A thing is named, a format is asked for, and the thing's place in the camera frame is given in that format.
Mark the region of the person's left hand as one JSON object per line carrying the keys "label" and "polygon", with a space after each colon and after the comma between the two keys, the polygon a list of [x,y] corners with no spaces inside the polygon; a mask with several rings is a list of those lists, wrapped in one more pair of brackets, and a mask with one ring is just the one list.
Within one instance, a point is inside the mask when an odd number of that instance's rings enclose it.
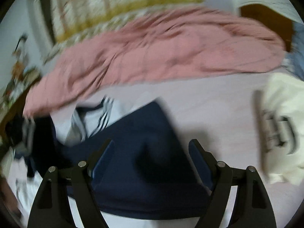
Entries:
{"label": "person's left hand", "polygon": [[18,207],[18,201],[14,193],[12,192],[6,178],[2,176],[1,176],[1,197],[8,210],[11,213],[15,214],[20,219],[22,214]]}

